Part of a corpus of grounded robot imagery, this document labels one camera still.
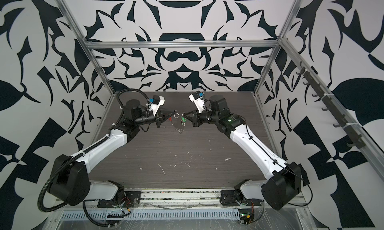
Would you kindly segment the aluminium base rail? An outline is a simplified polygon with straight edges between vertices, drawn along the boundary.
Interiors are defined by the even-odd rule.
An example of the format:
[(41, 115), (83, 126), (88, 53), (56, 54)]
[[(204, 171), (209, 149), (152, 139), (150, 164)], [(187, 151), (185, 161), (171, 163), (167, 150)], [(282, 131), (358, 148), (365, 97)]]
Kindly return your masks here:
[(128, 190), (120, 204), (92, 200), (64, 207), (53, 214), (55, 221), (128, 224), (154, 221), (263, 221), (269, 217), (299, 222), (311, 221), (303, 196), (281, 210), (263, 200), (240, 200), (233, 189)]

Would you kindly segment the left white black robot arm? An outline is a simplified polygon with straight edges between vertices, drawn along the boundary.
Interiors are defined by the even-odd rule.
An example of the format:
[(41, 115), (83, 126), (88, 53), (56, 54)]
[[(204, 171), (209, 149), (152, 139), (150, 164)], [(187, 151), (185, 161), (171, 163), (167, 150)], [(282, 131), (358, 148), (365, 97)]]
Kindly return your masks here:
[(89, 173), (112, 152), (132, 141), (143, 125), (155, 123), (160, 127), (175, 115), (175, 110), (163, 108), (164, 102), (163, 97), (159, 102), (150, 99), (147, 106), (142, 106), (136, 99), (128, 101), (122, 107), (117, 123), (102, 139), (70, 156), (57, 157), (51, 176), (39, 195), (39, 209), (45, 211), (43, 198), (46, 193), (62, 201), (59, 208), (94, 200), (119, 203), (124, 197), (124, 187), (114, 181), (91, 181)]

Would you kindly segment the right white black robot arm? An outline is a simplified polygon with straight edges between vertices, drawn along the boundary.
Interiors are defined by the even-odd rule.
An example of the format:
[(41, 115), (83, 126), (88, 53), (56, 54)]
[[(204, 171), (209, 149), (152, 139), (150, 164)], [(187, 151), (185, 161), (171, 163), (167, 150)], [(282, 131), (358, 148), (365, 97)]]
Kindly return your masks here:
[(237, 185), (241, 200), (264, 200), (274, 210), (280, 210), (295, 198), (302, 188), (301, 168), (287, 163), (271, 151), (251, 130), (246, 120), (232, 113), (222, 95), (209, 99), (197, 91), (189, 95), (196, 109), (184, 114), (193, 126), (214, 124), (230, 140), (240, 146), (263, 173), (265, 180), (245, 180)]

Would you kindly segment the black wall hook rail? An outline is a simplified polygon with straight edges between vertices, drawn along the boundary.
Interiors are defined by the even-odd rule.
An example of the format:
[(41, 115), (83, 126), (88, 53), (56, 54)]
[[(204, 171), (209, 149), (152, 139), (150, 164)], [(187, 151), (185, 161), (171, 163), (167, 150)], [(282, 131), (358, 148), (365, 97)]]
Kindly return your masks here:
[(322, 108), (322, 111), (330, 112), (336, 120), (336, 124), (333, 126), (335, 128), (342, 128), (346, 135), (350, 138), (350, 143), (348, 143), (347, 146), (350, 148), (356, 147), (358, 149), (366, 147), (367, 144), (363, 140), (361, 132), (358, 130), (358, 123), (354, 122), (347, 116), (347, 111), (344, 110), (336, 96), (332, 94), (328, 87), (324, 85), (322, 80), (318, 78), (315, 71), (306, 68), (302, 61), (300, 61), (300, 68), (301, 70), (297, 74), (304, 77), (306, 80), (304, 83), (305, 85), (313, 88), (315, 94), (312, 96), (323, 102), (325, 108)]

